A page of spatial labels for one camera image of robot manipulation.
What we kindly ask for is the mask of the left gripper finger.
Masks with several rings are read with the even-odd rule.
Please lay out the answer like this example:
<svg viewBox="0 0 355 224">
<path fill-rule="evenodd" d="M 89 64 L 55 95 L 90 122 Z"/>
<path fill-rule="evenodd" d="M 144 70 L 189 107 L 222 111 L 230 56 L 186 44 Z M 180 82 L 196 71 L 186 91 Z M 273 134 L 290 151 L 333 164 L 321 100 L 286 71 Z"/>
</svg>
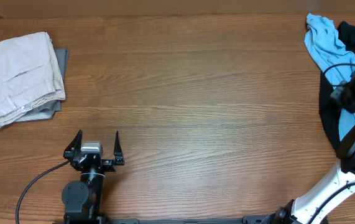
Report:
<svg viewBox="0 0 355 224">
<path fill-rule="evenodd" d="M 72 142 L 66 147 L 65 152 L 67 151 L 73 151 L 75 149 L 80 150 L 81 149 L 81 142 L 82 142 L 82 137 L 83 137 L 83 131 L 80 129 Z"/>
<path fill-rule="evenodd" d="M 114 142 L 114 156 L 115 157 L 122 157 L 122 149 L 119 139 L 119 132 L 116 132 L 115 142 Z"/>
</svg>

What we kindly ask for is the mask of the light blue t-shirt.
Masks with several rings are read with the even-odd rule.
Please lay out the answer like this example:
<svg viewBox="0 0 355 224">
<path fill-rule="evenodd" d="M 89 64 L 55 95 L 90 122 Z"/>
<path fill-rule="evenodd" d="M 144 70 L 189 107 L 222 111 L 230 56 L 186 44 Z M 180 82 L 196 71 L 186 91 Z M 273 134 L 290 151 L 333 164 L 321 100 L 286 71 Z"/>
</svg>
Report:
<svg viewBox="0 0 355 224">
<path fill-rule="evenodd" d="M 338 30 L 332 20 L 309 13 L 304 43 L 308 53 L 319 66 L 329 83 L 336 88 L 343 80 L 348 82 L 355 70 L 355 54 L 346 50 L 338 39 Z"/>
</svg>

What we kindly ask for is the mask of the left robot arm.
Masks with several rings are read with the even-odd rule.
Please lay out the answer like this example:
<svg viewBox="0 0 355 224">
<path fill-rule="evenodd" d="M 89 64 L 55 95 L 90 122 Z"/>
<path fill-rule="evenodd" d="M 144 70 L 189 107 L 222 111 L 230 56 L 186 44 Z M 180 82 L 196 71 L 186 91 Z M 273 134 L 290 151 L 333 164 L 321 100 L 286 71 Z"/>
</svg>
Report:
<svg viewBox="0 0 355 224">
<path fill-rule="evenodd" d="M 114 159 L 103 159 L 101 142 L 83 142 L 83 131 L 76 134 L 66 147 L 63 157 L 80 172 L 80 179 L 68 183 L 62 191 L 65 206 L 65 223 L 109 223 L 100 212 L 105 173 L 114 172 L 116 166 L 124 165 L 119 134 L 114 141 Z"/>
</svg>

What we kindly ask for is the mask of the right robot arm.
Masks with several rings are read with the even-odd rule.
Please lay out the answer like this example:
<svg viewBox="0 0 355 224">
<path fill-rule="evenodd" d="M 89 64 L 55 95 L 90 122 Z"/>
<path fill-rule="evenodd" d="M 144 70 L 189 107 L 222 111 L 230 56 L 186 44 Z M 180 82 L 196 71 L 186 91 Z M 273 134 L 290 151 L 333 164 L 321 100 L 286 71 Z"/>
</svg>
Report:
<svg viewBox="0 0 355 224">
<path fill-rule="evenodd" d="M 334 87 L 327 104 L 355 113 L 355 71 L 349 82 Z M 324 223 L 329 212 L 355 193 L 355 125 L 340 142 L 336 157 L 336 164 L 311 190 L 261 222 Z"/>
</svg>

